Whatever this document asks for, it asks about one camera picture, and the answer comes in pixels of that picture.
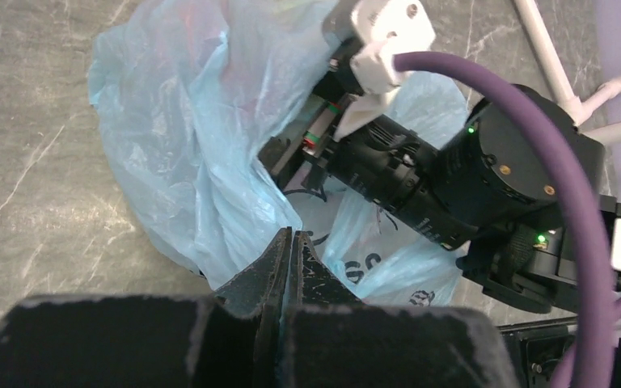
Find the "light blue plastic bag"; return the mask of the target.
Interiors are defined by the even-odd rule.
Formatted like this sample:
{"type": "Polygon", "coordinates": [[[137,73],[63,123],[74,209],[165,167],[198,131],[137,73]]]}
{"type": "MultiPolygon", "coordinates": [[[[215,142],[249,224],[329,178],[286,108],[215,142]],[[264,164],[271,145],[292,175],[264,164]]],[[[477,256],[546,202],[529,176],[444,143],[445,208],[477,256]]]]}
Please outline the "light blue plastic bag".
{"type": "Polygon", "coordinates": [[[88,89],[103,149],[154,246],[218,288],[281,228],[305,230],[321,260],[368,303],[444,306],[452,252],[335,178],[280,189],[259,161],[319,107],[311,88],[332,52],[332,1],[145,1],[93,44],[88,89]]]}

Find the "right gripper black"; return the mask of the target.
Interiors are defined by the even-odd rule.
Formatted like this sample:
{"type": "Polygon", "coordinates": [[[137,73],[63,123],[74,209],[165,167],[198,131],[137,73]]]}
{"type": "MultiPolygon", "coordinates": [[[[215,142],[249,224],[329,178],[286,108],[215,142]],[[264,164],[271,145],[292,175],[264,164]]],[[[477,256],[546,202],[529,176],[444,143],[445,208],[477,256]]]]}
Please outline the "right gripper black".
{"type": "Polygon", "coordinates": [[[457,219],[435,191],[443,151],[385,115],[339,141],[333,138],[340,119],[363,94],[349,67],[361,47],[356,37],[340,44],[330,57],[328,72],[313,88],[321,105],[310,123],[291,129],[288,138],[271,138],[258,159],[280,189],[309,163],[304,188],[318,190],[333,177],[429,241],[453,251],[479,229],[457,219]]]}

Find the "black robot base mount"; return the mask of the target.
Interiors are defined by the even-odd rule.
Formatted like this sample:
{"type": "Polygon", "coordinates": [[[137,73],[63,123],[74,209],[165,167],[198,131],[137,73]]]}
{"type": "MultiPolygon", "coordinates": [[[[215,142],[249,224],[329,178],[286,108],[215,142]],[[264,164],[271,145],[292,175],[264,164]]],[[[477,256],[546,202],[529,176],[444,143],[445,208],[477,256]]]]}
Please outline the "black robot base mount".
{"type": "MultiPolygon", "coordinates": [[[[575,340],[575,318],[555,318],[499,327],[521,387],[549,387],[552,374],[575,340]]],[[[621,387],[621,319],[616,323],[611,386],[621,387]]]]}

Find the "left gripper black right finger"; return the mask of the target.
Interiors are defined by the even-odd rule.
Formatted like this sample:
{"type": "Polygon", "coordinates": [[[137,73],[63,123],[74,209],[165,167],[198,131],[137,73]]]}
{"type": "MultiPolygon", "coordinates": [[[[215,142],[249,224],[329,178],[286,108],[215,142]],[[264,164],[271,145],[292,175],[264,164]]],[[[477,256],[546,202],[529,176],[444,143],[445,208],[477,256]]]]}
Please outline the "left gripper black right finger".
{"type": "Polygon", "coordinates": [[[361,302],[322,263],[306,232],[294,234],[283,305],[283,386],[338,386],[355,347],[347,318],[361,302]]]}

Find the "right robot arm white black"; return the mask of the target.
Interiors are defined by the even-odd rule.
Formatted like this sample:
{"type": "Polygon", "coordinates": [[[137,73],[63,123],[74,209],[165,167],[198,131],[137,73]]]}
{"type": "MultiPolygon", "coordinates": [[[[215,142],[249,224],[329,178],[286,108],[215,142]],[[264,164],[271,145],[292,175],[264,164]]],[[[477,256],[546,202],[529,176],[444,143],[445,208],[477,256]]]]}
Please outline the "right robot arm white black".
{"type": "Polygon", "coordinates": [[[335,178],[444,250],[468,246],[458,261],[463,275],[520,310],[576,311],[577,271],[591,251],[606,258],[596,271],[621,294],[621,203],[595,193],[605,148],[579,134],[564,109],[450,54],[382,46],[376,59],[364,61],[348,42],[334,59],[338,69],[315,86],[323,106],[311,121],[260,151],[279,188],[308,163],[307,191],[335,178]],[[483,98],[441,149],[384,115],[342,134],[350,93],[367,93],[350,59],[369,80],[429,71],[483,98]]]}

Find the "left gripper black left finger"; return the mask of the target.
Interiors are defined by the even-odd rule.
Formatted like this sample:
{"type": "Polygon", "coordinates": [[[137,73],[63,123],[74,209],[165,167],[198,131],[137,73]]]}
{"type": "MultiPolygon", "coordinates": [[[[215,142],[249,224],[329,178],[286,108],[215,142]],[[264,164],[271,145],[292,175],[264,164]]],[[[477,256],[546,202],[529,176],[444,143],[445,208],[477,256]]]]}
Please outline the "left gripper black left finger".
{"type": "Polygon", "coordinates": [[[211,335],[218,372],[230,387],[275,387],[281,320],[293,232],[280,229],[252,264],[215,295],[220,302],[211,335]]]}

